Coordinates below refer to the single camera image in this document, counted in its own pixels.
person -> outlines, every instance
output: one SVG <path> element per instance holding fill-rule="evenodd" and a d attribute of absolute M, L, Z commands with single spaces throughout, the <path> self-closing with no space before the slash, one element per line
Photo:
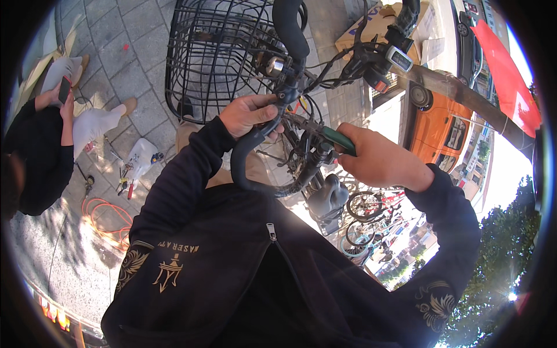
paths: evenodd
<path fill-rule="evenodd" d="M 48 69 L 41 94 L 13 119 L 2 146 L 2 211 L 7 218 L 18 210 L 41 215 L 62 195 L 85 145 L 117 127 L 137 106 L 132 97 L 110 111 L 87 109 L 74 117 L 73 92 L 64 104 L 58 100 L 61 81 L 66 76 L 77 88 L 88 63 L 89 55 L 58 58 Z"/>
<path fill-rule="evenodd" d="M 404 186 L 438 233 L 437 254 L 389 292 L 278 200 L 224 177 L 221 157 L 277 115 L 271 101 L 240 97 L 189 139 L 178 129 L 179 153 L 134 219 L 101 321 L 111 347 L 417 347 L 439 338 L 478 257 L 462 189 L 382 135 L 339 126 L 358 154 L 340 165 L 373 187 Z M 246 175 L 268 182 L 250 161 Z"/>

window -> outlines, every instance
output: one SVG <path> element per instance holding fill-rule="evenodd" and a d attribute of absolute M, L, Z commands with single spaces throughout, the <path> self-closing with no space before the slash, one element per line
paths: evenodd
<path fill-rule="evenodd" d="M 462 148 L 462 143 L 464 142 L 465 133 L 466 124 L 464 121 L 453 116 L 451 128 L 449 128 L 449 134 L 447 135 L 447 140 L 445 140 L 445 146 L 448 146 L 451 149 L 460 150 Z"/>
<path fill-rule="evenodd" d="M 443 155 L 440 154 L 437 158 L 435 164 L 439 166 L 439 168 L 443 171 L 449 172 L 451 170 L 453 164 L 455 164 L 456 158 L 453 156 Z"/>

green-handled pliers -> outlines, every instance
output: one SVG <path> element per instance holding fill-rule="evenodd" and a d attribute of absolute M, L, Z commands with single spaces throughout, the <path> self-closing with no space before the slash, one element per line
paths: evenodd
<path fill-rule="evenodd" d="M 337 132 L 331 127 L 320 125 L 315 121 L 308 120 L 305 117 L 292 114 L 290 112 L 285 112 L 282 117 L 294 122 L 298 127 L 305 131 L 308 131 L 312 135 L 317 135 L 328 141 L 332 141 L 335 144 L 339 144 L 340 146 L 344 147 L 344 149 L 346 149 L 344 153 L 351 156 L 356 156 L 356 147 L 354 146 L 354 143 L 352 143 L 352 141 L 345 135 Z"/>

gray bicycle seat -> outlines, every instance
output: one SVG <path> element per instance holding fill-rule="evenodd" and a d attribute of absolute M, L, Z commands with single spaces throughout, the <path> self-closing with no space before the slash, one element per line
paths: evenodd
<path fill-rule="evenodd" d="M 347 201 L 348 189 L 335 174 L 329 174 L 325 178 L 323 187 L 307 199 L 307 205 L 313 215 L 322 217 L 339 209 Z"/>

red flag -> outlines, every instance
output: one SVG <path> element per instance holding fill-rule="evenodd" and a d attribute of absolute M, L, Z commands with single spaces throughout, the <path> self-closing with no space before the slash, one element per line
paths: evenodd
<path fill-rule="evenodd" d="M 501 111 L 524 133 L 535 138 L 535 130 L 541 123 L 540 111 L 509 52 L 486 22 L 480 20 L 471 29 L 482 46 Z"/>

